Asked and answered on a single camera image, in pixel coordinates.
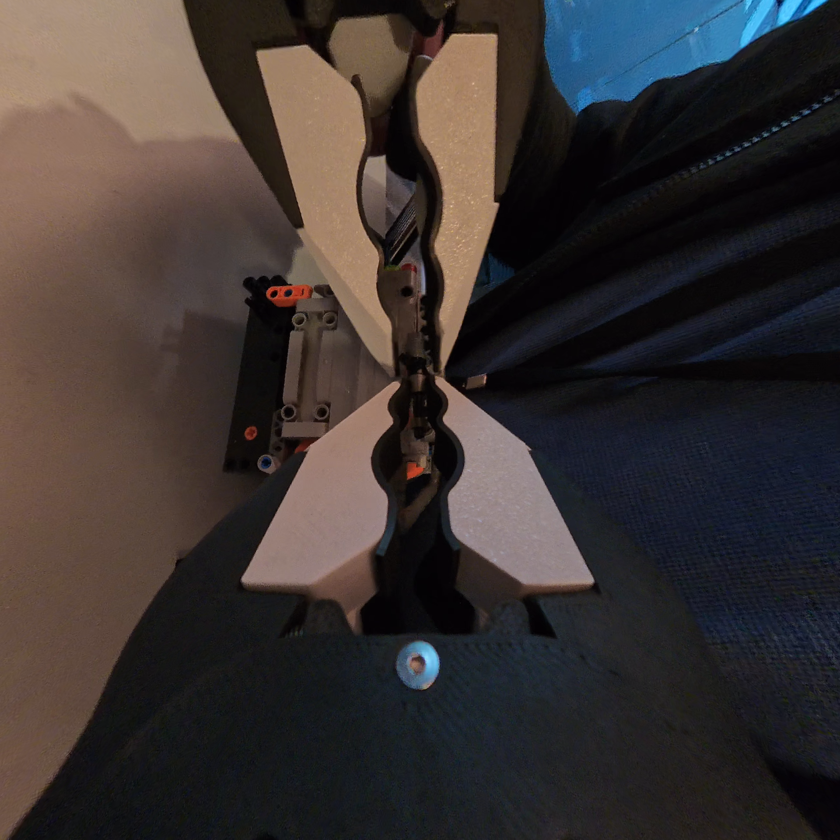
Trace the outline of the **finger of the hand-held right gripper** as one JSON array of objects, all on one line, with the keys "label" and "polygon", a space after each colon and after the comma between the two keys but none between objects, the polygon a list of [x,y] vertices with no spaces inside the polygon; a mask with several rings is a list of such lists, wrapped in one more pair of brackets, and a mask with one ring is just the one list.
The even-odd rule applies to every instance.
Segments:
[{"label": "finger of the hand-held right gripper", "polygon": [[301,214],[301,240],[364,345],[395,375],[392,324],[377,293],[382,248],[361,210],[363,99],[308,46],[256,56]]},{"label": "finger of the hand-held right gripper", "polygon": [[421,159],[423,257],[436,285],[435,369],[442,374],[464,320],[494,224],[497,135],[495,33],[453,34],[409,83]]}]

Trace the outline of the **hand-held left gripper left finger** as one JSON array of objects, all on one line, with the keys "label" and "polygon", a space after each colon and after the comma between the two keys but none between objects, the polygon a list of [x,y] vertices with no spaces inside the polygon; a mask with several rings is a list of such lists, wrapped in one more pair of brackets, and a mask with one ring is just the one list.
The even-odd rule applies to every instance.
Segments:
[{"label": "hand-held left gripper left finger", "polygon": [[371,459],[392,426],[388,403],[398,386],[387,385],[308,448],[241,579],[244,588],[334,600],[361,632],[388,508]]}]

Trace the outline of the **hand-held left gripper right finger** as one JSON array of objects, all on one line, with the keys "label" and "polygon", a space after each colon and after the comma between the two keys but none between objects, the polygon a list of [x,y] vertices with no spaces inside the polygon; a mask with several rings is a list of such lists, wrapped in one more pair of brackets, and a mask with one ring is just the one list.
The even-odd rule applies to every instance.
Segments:
[{"label": "hand-held left gripper right finger", "polygon": [[444,423],[464,452],[448,493],[460,545],[456,588],[470,601],[580,592],[594,579],[529,447],[453,386]]}]

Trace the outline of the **grey orange brick assembly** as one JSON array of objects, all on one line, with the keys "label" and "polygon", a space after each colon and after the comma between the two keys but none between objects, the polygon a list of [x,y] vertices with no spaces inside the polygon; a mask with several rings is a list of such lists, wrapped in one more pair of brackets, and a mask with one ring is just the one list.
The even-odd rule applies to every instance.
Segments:
[{"label": "grey orange brick assembly", "polygon": [[392,377],[327,284],[247,277],[245,342],[223,469],[269,474],[368,402]]}]

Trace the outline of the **person's black jacket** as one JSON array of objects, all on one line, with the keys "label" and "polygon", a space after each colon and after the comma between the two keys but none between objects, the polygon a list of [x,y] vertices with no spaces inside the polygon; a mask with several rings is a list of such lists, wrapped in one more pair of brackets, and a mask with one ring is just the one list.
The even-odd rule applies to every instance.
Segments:
[{"label": "person's black jacket", "polygon": [[838,382],[838,22],[577,115],[547,81],[448,377]]}]

